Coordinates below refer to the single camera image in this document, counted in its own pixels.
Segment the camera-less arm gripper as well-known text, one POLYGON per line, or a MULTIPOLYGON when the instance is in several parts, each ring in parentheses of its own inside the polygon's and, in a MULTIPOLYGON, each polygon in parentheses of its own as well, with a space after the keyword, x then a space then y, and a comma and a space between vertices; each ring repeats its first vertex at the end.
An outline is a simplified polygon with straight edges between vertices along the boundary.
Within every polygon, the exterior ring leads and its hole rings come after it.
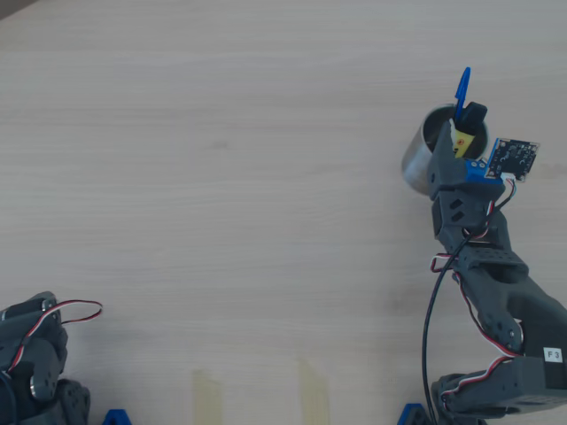
MULTIPOLYGON (((28 300, 11 305, 1 311, 1 349, 15 350, 24 335, 39 321, 50 307, 57 304, 56 296, 40 292, 28 300)), ((66 331, 61 324, 61 314, 50 314, 32 335, 52 344, 56 350, 66 349, 66 331)))

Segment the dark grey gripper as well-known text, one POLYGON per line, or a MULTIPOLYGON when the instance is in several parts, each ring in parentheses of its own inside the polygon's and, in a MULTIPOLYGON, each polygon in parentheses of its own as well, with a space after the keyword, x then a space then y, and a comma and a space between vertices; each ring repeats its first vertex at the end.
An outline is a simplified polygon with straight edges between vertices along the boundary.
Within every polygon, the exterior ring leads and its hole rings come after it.
POLYGON ((439 242, 460 242, 481 234, 489 207, 504 193, 502 183, 464 183, 465 161, 453 153, 451 127, 442 126, 428 165, 433 230, 439 242))

